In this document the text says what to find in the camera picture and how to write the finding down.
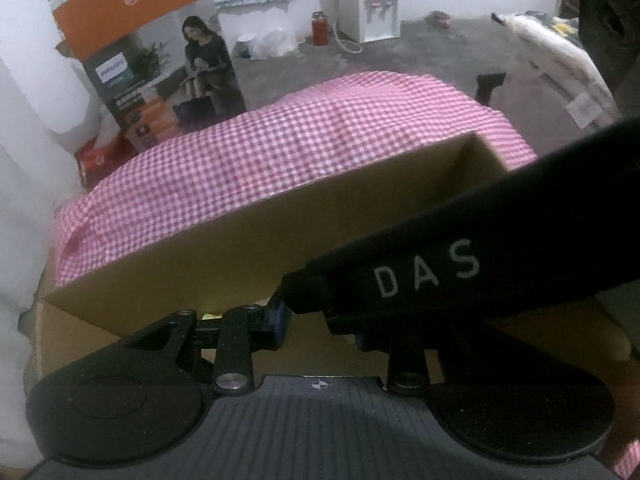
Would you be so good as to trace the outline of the person's hand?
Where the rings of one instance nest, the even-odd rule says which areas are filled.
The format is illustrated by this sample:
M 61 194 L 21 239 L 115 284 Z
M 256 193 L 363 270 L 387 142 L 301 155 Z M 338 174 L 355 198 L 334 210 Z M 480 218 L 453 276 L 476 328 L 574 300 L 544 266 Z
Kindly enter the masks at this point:
M 639 478 L 639 356 L 605 365 L 601 378 L 612 393 L 615 416 L 599 454 L 600 461 L 623 479 Z

